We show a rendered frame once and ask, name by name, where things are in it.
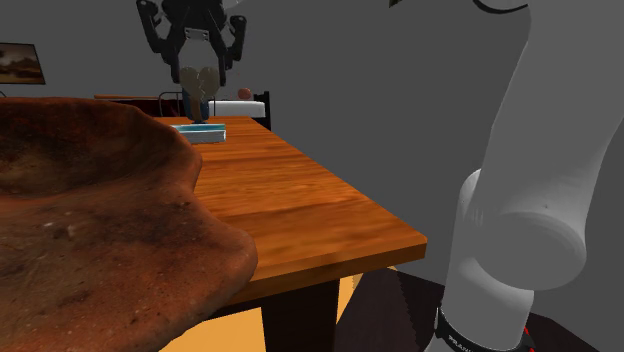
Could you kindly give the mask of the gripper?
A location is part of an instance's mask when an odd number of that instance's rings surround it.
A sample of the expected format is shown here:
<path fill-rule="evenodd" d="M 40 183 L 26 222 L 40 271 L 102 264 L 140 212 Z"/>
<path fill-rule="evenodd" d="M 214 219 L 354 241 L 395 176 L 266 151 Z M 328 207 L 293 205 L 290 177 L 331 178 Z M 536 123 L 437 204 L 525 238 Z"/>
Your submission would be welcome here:
<path fill-rule="evenodd" d="M 180 82 L 179 52 L 185 43 L 185 29 L 191 28 L 209 33 L 211 47 L 218 59 L 219 83 L 221 87 L 226 85 L 227 71 L 234 61 L 242 59 L 247 27 L 244 16 L 234 15 L 226 19 L 222 0 L 163 0 L 161 6 L 153 0 L 136 0 L 136 7 L 149 47 L 170 67 L 174 83 Z M 163 19 L 170 24 L 165 38 L 161 38 L 156 30 Z M 229 46 L 221 34 L 224 27 L 228 27 L 234 36 Z"/>

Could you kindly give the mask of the beige heart-shaped figure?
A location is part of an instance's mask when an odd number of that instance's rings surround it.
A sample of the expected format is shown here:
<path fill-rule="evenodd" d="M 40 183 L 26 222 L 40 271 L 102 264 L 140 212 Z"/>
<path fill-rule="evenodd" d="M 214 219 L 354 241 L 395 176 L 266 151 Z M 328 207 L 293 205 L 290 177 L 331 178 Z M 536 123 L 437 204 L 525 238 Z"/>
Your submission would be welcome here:
<path fill-rule="evenodd" d="M 180 85 L 187 96 L 189 113 L 194 123 L 203 123 L 207 113 L 208 101 L 214 99 L 220 89 L 219 70 L 214 67 L 204 67 L 196 70 L 193 67 L 183 67 L 180 70 Z"/>

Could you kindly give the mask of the blue vase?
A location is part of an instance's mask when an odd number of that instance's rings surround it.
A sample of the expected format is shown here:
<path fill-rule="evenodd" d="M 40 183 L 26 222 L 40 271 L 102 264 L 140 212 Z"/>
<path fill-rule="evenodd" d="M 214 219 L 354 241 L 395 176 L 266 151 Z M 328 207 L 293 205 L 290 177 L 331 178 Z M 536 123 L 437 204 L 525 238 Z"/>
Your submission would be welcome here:
<path fill-rule="evenodd" d="M 194 124 L 205 123 L 209 118 L 209 109 L 206 102 L 194 98 L 186 90 L 182 91 L 184 110 L 188 119 Z"/>

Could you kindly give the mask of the black bed with white mattress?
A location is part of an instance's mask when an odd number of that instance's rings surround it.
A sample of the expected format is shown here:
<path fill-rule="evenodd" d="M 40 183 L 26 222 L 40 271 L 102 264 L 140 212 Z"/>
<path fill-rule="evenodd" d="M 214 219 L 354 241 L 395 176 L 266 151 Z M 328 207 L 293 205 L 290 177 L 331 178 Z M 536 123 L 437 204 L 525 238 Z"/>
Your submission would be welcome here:
<path fill-rule="evenodd" d="M 177 91 L 163 92 L 159 96 L 95 94 L 94 98 L 132 105 L 154 117 L 186 116 L 182 93 Z M 217 100 L 215 103 L 210 103 L 209 116 L 248 116 L 270 130 L 271 109 L 269 92 L 254 94 L 248 100 Z"/>

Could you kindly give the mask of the teal book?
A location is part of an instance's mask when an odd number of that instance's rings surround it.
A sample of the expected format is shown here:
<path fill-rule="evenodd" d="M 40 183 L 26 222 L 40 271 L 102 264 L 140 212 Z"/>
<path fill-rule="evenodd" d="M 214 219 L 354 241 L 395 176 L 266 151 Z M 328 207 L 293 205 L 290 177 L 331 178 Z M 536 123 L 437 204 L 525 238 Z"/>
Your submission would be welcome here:
<path fill-rule="evenodd" d="M 221 143 L 226 141 L 224 124 L 173 125 L 191 144 Z"/>

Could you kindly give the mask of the brown wooden table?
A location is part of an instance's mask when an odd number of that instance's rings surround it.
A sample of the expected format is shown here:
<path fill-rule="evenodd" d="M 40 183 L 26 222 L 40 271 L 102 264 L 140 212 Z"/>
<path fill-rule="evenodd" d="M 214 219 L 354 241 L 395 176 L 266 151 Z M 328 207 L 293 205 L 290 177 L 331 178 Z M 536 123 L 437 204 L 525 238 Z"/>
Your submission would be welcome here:
<path fill-rule="evenodd" d="M 245 230 L 258 265 L 208 321 L 173 341 L 182 352 L 333 352 L 343 278 L 424 257 L 410 225 L 249 117 L 223 117 L 226 140 L 198 144 L 195 194 Z"/>

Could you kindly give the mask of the large brown rough bowl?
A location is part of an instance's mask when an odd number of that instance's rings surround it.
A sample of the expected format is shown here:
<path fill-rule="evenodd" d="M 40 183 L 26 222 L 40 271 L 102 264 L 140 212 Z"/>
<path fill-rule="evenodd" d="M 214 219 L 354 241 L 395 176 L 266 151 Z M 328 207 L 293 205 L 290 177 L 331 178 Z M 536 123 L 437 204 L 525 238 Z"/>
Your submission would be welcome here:
<path fill-rule="evenodd" d="M 0 352 L 159 352 L 223 307 L 257 250 L 201 166 L 135 107 L 0 98 Z"/>

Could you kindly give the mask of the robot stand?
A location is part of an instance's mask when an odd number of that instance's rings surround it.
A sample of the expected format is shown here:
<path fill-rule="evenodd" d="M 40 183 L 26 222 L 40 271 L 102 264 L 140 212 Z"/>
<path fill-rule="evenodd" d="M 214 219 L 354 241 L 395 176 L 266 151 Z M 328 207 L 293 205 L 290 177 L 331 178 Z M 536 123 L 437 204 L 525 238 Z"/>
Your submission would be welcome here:
<path fill-rule="evenodd" d="M 365 273 L 336 326 L 335 352 L 423 352 L 444 286 L 392 269 Z M 537 352 L 599 352 L 555 321 L 530 314 Z"/>

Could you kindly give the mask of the framed wall picture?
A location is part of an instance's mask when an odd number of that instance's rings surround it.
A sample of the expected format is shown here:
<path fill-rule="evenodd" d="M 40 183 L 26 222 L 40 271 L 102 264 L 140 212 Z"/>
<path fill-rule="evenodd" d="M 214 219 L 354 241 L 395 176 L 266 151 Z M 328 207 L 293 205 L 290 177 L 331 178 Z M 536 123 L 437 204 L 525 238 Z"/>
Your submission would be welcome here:
<path fill-rule="evenodd" d="M 46 84 L 33 44 L 0 42 L 0 84 Z"/>

